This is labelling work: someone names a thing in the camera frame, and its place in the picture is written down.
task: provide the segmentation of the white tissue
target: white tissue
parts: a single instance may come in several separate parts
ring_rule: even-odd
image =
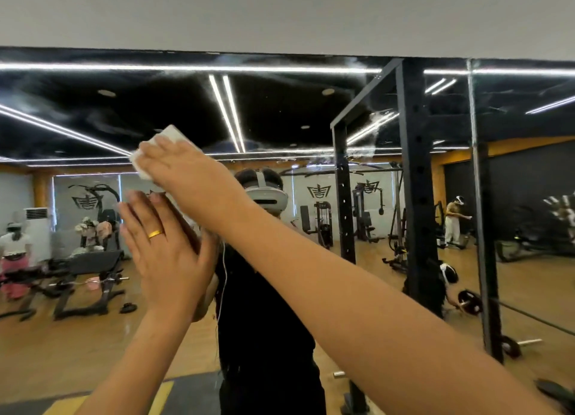
[[[193,142],[191,142],[188,138],[186,138],[182,132],[180,132],[176,126],[174,126],[173,124],[170,124],[168,127],[166,127],[165,129],[163,129],[158,135],[162,135],[165,136],[166,138],[168,138],[171,142],[177,142],[177,141],[188,141],[192,146],[194,146],[196,149],[199,150],[198,147],[196,147],[194,145]],[[154,144],[156,145],[155,142],[155,138],[158,135],[154,135],[154,137],[152,139],[150,139],[148,142],[150,144]],[[137,149],[135,152],[132,153],[132,155],[130,156],[130,162],[132,162],[132,165],[134,166],[134,169],[138,172],[138,174],[140,175],[140,178],[143,180],[152,180],[152,178],[143,170],[140,169],[140,167],[136,164],[136,159],[141,155],[141,150]]]

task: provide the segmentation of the white vr headset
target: white vr headset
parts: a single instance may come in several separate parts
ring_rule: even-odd
[[[246,187],[246,192],[253,201],[270,214],[279,215],[288,207],[288,194],[279,188],[266,185],[261,171],[255,171],[258,183]]]

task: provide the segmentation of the gold ring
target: gold ring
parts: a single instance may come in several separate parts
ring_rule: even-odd
[[[154,236],[162,235],[162,230],[154,230],[152,233],[148,235],[148,239],[152,239]]]

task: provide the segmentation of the pink skirt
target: pink skirt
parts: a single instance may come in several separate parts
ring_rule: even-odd
[[[8,259],[2,259],[2,273],[0,273],[0,280],[4,280],[4,273],[10,273],[17,271],[19,269],[24,269],[28,267],[28,257],[26,255],[22,256],[16,261],[9,261]],[[26,285],[20,283],[3,283],[0,290],[8,297],[9,300],[17,300],[25,296],[29,288]]]

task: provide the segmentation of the black wall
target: black wall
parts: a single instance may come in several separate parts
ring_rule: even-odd
[[[516,224],[514,208],[531,207],[538,219],[547,223],[553,217],[542,200],[575,191],[575,141],[495,156],[489,158],[489,168],[496,234],[511,239]],[[474,215],[470,161],[445,165],[445,187],[448,201],[462,195],[466,199],[464,213]],[[468,228],[469,223],[462,222],[462,232]]]

